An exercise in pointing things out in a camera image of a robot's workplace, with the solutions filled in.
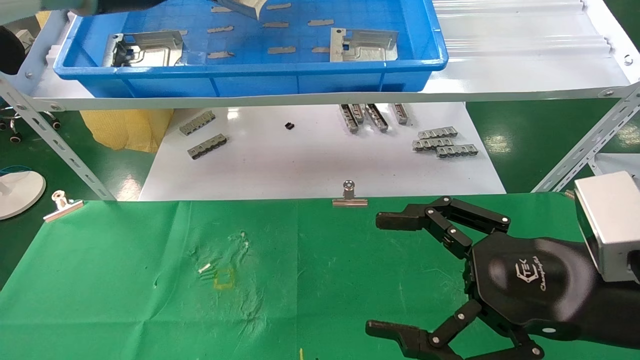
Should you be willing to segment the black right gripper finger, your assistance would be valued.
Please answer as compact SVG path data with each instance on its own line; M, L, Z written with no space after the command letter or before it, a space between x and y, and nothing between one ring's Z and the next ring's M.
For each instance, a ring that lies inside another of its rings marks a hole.
M427 231L457 259L470 258L473 241L458 227L491 235L506 233L511 220L505 215L460 199L442 196L431 203L409 203L401 212L379 212L375 226L380 230Z
M478 316L486 314L482 303L469 300L434 332L417 326L377 320L368 320L365 332L370 337L395 341L405 358L415 360L461 360L462 356L451 348L452 342ZM541 360L545 352L522 329L508 330L513 346L473 356L474 360Z

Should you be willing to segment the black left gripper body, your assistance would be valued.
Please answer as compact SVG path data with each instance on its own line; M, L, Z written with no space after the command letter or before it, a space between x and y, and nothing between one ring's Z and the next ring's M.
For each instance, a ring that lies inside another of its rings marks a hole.
M151 9L164 0L97 0L96 15L138 12Z

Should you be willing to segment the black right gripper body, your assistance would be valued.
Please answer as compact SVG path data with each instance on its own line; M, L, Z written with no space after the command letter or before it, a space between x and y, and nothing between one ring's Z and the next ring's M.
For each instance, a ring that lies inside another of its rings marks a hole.
M470 297L502 337L518 330L557 341L585 332L583 314L600 276L585 244L494 232L471 247Z

